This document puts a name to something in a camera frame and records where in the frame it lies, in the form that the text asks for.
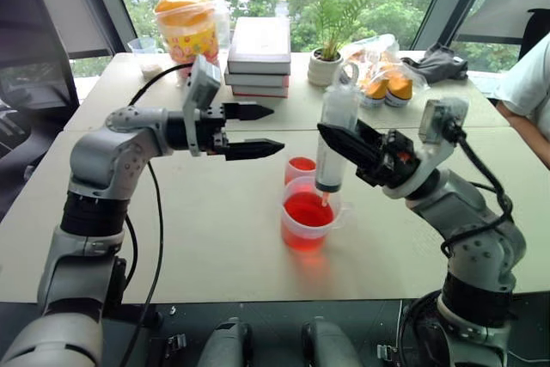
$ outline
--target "robotic arm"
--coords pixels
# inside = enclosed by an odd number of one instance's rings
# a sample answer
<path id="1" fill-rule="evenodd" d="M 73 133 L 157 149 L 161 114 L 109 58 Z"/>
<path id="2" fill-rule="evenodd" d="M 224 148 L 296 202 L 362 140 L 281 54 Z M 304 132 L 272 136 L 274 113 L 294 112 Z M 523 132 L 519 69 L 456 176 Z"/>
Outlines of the robotic arm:
<path id="1" fill-rule="evenodd" d="M 354 132 L 318 125 L 330 148 L 357 165 L 357 177 L 381 186 L 392 199 L 404 198 L 409 209 L 448 240 L 448 273 L 437 296 L 437 320 L 420 331 L 427 358 L 423 365 L 506 365 L 516 285 L 511 269 L 525 254 L 525 240 L 511 218 L 496 221 L 474 185 L 437 169 L 452 154 L 457 137 L 465 137 L 461 125 L 467 109 L 459 100 L 429 101 L 419 152 L 396 130 L 381 134 L 361 121 Z M 489 225 L 496 222 L 494 228 Z"/>
<path id="2" fill-rule="evenodd" d="M 230 143 L 223 131 L 227 119 L 259 119 L 272 110 L 253 103 L 211 106 L 219 86 L 219 69 L 199 56 L 183 111 L 124 107 L 77 142 L 63 218 L 40 281 L 42 316 L 17 336 L 1 365 L 100 365 L 101 317 L 109 302 L 120 303 L 125 287 L 125 262 L 117 256 L 122 224 L 152 157 L 190 150 L 194 156 L 206 152 L 239 160 L 283 149 L 267 139 Z"/>

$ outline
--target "yellow container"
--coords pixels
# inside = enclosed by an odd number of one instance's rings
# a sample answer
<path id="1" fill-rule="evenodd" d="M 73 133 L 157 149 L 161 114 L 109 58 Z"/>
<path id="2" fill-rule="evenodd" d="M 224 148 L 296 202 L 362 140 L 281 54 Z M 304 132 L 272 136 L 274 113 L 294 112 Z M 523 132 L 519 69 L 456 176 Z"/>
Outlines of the yellow container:
<path id="1" fill-rule="evenodd" d="M 215 2 L 211 0 L 160 0 L 156 23 L 164 45 L 177 64 L 192 64 L 197 55 L 218 64 Z M 186 77 L 191 68 L 180 71 Z"/>

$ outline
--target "stack of books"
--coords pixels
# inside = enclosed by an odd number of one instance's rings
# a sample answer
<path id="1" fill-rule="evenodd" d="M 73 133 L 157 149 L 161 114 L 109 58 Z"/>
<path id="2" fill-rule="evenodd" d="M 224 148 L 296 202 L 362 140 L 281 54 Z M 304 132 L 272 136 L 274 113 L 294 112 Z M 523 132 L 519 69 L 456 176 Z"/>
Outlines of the stack of books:
<path id="1" fill-rule="evenodd" d="M 286 98 L 290 22 L 283 17 L 240 17 L 229 49 L 225 84 L 233 95 Z"/>

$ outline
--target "person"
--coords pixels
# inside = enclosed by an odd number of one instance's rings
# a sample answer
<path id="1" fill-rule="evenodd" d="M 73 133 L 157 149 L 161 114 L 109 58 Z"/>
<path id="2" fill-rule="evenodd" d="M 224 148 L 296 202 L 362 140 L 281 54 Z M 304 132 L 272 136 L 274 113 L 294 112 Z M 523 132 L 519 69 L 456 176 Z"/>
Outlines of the person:
<path id="1" fill-rule="evenodd" d="M 497 110 L 550 169 L 550 34 L 506 74 Z"/>

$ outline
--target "white table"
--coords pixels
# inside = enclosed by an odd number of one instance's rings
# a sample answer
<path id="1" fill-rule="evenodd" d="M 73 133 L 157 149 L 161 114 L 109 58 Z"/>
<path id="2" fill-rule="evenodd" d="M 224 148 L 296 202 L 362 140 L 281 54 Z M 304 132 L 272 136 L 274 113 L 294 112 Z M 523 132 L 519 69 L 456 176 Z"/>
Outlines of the white table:
<path id="1" fill-rule="evenodd" d="M 168 55 L 157 55 L 163 68 L 172 65 Z M 254 122 L 229 122 L 229 131 L 313 131 L 321 116 L 322 88 L 309 84 L 307 80 L 309 55 L 292 53 L 292 74 L 290 76 L 289 98 L 235 98 L 229 87 L 223 85 L 216 102 L 257 101 L 274 109 L 275 113 Z M 167 107 L 179 110 L 184 96 L 175 74 L 169 74 L 153 85 L 139 101 L 139 106 Z M 135 95 L 144 80 L 138 65 L 130 53 L 120 53 L 103 72 L 88 98 L 66 125 L 66 131 L 89 131 L 97 129 L 115 109 L 124 107 Z M 361 108 L 359 116 L 375 128 L 418 128 L 425 103 L 428 99 L 446 96 L 462 96 L 469 100 L 470 108 L 466 126 L 507 126 L 507 121 L 494 109 L 491 103 L 470 81 L 445 81 L 425 92 L 417 93 L 403 108 L 383 105 L 379 108 Z"/>
<path id="2" fill-rule="evenodd" d="M 547 291 L 550 174 L 510 128 L 469 128 L 470 144 L 503 182 L 528 243 L 515 270 L 517 292 Z M 405 133 L 411 138 L 416 131 Z M 0 224 L 0 301 L 33 302 L 53 227 L 63 210 L 69 154 L 81 132 L 62 132 Z M 317 132 L 231 132 L 232 141 L 271 138 L 284 151 L 254 161 L 187 152 L 153 160 L 162 189 L 166 240 L 157 303 L 418 297 L 440 288 L 446 265 L 437 232 L 402 200 L 386 198 L 347 169 L 341 196 L 355 220 L 334 231 L 318 255 L 293 254 L 279 236 L 287 154 L 314 156 Z M 482 180 L 460 150 L 445 163 Z M 488 203 L 497 211 L 491 194 Z M 130 205 L 139 264 L 128 303 L 142 302 L 156 263 L 158 224 L 151 178 Z M 131 258 L 127 237 L 122 256 Z"/>

